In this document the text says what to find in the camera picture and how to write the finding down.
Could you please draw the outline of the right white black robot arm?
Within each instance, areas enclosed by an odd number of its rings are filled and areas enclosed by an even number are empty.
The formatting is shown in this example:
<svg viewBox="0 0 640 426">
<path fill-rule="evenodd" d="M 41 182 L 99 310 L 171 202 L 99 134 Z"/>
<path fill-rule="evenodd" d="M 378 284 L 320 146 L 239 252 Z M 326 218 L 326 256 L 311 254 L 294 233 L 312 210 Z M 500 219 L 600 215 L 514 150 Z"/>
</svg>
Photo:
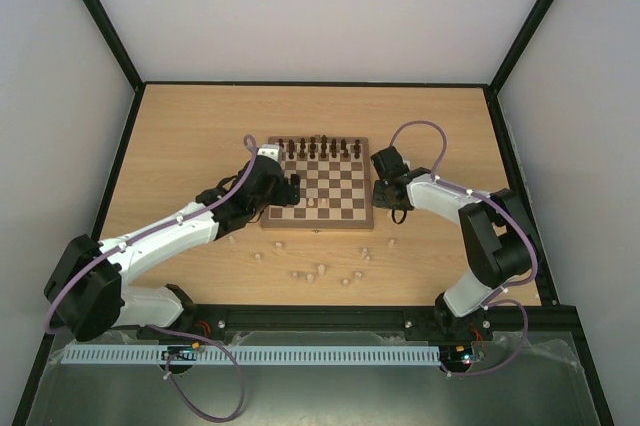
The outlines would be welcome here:
<svg viewBox="0 0 640 426">
<path fill-rule="evenodd" d="M 434 322 L 443 335 L 460 336 L 477 310 L 487 309 L 504 290 L 535 280 L 539 236 L 516 193 L 464 188 L 433 170 L 412 170 L 393 146 L 373 154 L 371 161 L 378 175 L 375 207 L 403 215 L 429 211 L 461 230 L 468 270 L 434 303 Z"/>
</svg>

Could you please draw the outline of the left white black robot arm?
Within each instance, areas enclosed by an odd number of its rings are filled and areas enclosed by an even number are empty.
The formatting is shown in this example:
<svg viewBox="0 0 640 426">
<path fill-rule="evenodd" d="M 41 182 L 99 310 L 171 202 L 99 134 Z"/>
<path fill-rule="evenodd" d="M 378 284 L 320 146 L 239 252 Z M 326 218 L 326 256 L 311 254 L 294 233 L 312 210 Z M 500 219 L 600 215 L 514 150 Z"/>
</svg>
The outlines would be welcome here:
<svg viewBox="0 0 640 426">
<path fill-rule="evenodd" d="M 258 156 L 162 220 L 101 241 L 74 238 L 44 290 L 50 303 L 46 332 L 69 331 L 79 342 L 128 326 L 190 332 L 197 307 L 180 287 L 135 287 L 133 281 L 188 249 L 245 227 L 269 206 L 299 201 L 299 176 L 286 175 L 277 161 Z"/>
</svg>

